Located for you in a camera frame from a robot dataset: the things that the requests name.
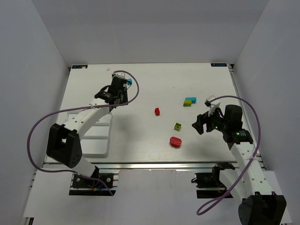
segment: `cyan block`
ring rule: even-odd
[[[187,100],[191,100],[192,103],[194,104],[194,103],[196,103],[197,98],[196,98],[196,97],[186,97],[186,101],[187,101]]]
[[[132,84],[131,78],[129,78],[129,79],[127,80],[127,84],[128,84],[128,85],[131,85],[131,84]]]

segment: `white wall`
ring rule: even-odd
[[[263,161],[268,169],[275,171],[297,225],[300,224],[299,8],[299,0],[270,0],[235,65],[238,90],[253,103],[262,124]],[[247,113],[256,131],[249,108]]]
[[[33,0],[76,63],[235,63],[268,0]]]
[[[26,153],[27,134],[35,121],[59,108],[68,68],[31,0],[2,1],[0,27],[0,223],[18,225],[35,171]],[[39,165],[49,126],[48,120],[33,136]]]

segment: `black sticker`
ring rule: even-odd
[[[226,63],[211,63],[211,67],[227,67]]]
[[[86,69],[88,65],[73,65],[72,69]]]

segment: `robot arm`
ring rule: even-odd
[[[218,130],[223,133],[223,139],[234,155],[239,168],[243,171],[252,158],[255,148],[250,133],[242,128],[242,108],[237,105],[227,105],[224,115],[219,108],[220,102],[210,97],[205,104],[210,109],[205,114],[197,116],[197,122],[192,126],[200,135]],[[213,180],[223,183],[230,188],[238,175],[233,169],[213,168]],[[246,170],[243,181],[240,180],[230,193],[240,203],[239,217],[243,225],[279,225],[285,211],[286,201],[283,195],[276,195],[274,189],[267,182],[257,160],[253,160]]]
[[[80,140],[84,134],[116,105],[128,101],[127,79],[113,75],[111,85],[105,86],[95,95],[91,108],[83,110],[64,124],[53,124],[50,128],[47,155],[87,177],[98,178],[99,169],[82,156]]]

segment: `yellow-green cube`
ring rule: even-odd
[[[180,131],[181,129],[181,124],[180,123],[176,123],[174,126],[174,130]]]
[[[183,102],[183,106],[185,107],[185,106],[191,106],[192,105],[192,100],[185,100],[184,102]]]

